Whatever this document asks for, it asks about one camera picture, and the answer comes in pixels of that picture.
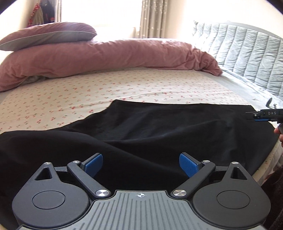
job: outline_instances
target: gray tufted headboard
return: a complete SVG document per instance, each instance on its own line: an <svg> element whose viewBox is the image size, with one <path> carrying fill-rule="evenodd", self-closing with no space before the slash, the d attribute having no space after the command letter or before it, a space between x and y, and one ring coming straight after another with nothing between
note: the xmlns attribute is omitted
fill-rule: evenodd
<svg viewBox="0 0 283 230"><path fill-rule="evenodd" d="M240 23L195 22L191 43L283 100L283 38Z"/></svg>

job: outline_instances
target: dark fuzzy fabric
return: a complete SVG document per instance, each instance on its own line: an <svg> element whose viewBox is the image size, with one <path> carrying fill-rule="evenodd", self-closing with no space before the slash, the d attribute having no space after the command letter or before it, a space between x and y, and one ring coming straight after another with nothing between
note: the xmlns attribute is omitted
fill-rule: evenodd
<svg viewBox="0 0 283 230"><path fill-rule="evenodd" d="M95 179L114 192L163 190L187 180L179 155L219 166L238 161L253 174L274 147L278 135L268 122L245 119L246 105L169 105L115 100L83 120L46 131L0 135L0 223L12 230L11 202L44 163L66 166L103 154Z"/></svg>
<svg viewBox="0 0 283 230"><path fill-rule="evenodd" d="M277 169L262 185L268 195L271 209L264 226L268 230L283 229L283 165Z"/></svg>

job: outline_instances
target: pink pillow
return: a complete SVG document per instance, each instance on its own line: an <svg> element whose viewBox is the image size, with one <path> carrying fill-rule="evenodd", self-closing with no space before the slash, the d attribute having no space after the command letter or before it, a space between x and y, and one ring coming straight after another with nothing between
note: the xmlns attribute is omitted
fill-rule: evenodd
<svg viewBox="0 0 283 230"><path fill-rule="evenodd" d="M0 65L0 91L17 87L29 76L56 78L131 67L222 74L211 55L185 42L169 39L81 41L30 47L9 54Z"/></svg>
<svg viewBox="0 0 283 230"><path fill-rule="evenodd" d="M0 40L0 50L17 51L51 43L88 41L96 35L93 27L81 22L54 22L34 25L4 37Z"/></svg>

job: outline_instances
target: silver bolt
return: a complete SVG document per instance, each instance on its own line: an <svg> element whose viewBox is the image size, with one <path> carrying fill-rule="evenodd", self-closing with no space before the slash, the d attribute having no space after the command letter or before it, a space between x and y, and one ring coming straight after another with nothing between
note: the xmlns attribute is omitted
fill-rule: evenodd
<svg viewBox="0 0 283 230"><path fill-rule="evenodd" d="M173 195L177 196L177 197L183 197L183 196L187 195L187 192L183 189L177 189L177 190L173 191Z"/></svg>
<svg viewBox="0 0 283 230"><path fill-rule="evenodd" d="M105 197L105 196L108 196L110 192L106 189L99 189L95 192L95 194L99 197Z"/></svg>

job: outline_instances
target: person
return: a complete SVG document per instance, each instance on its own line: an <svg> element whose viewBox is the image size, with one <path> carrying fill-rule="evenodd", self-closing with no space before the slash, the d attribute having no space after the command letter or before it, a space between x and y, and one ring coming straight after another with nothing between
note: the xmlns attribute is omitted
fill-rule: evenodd
<svg viewBox="0 0 283 230"><path fill-rule="evenodd" d="M283 147L283 134L280 133L278 127L274 130L274 133L275 133L275 134L280 134L280 136L279 136L279 141L281 141L281 145L282 145L282 147Z"/></svg>

